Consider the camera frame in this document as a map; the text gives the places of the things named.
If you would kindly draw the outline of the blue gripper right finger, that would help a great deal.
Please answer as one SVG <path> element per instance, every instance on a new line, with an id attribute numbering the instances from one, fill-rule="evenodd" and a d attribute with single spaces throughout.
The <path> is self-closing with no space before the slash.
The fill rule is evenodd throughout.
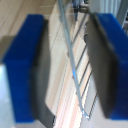
<path id="1" fill-rule="evenodd" d="M 90 15 L 90 64 L 106 118 L 128 120 L 128 36 L 112 14 Z"/>

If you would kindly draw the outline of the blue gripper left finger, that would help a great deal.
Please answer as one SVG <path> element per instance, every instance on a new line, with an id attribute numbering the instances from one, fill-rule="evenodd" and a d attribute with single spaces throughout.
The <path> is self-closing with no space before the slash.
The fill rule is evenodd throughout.
<path id="1" fill-rule="evenodd" d="M 45 103 L 50 74 L 48 21 L 28 15 L 2 59 L 16 123 L 39 120 L 53 128 L 56 115 Z"/>

